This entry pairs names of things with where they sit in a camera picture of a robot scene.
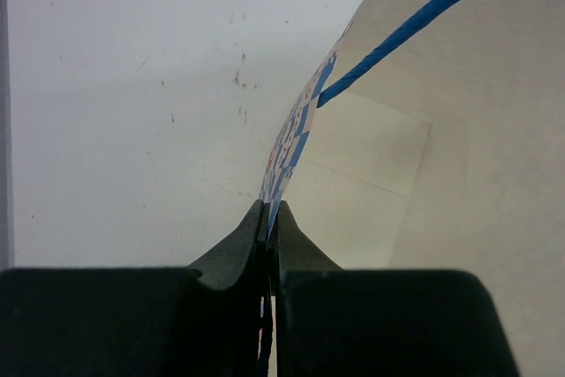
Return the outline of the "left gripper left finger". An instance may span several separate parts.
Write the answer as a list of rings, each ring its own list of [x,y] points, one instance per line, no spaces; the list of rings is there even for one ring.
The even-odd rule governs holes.
[[[265,209],[187,266],[5,270],[2,375],[266,375]]]

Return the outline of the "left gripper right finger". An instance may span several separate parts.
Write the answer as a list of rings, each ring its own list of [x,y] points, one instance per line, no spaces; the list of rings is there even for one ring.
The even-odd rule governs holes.
[[[344,269],[287,203],[272,235],[281,376],[516,376],[493,299],[456,269]]]

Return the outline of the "blue checkered paper bag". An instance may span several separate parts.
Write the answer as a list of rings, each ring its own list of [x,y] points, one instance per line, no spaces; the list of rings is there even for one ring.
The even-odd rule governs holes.
[[[318,109],[284,195],[344,268],[460,268],[564,373],[564,0],[462,0]]]

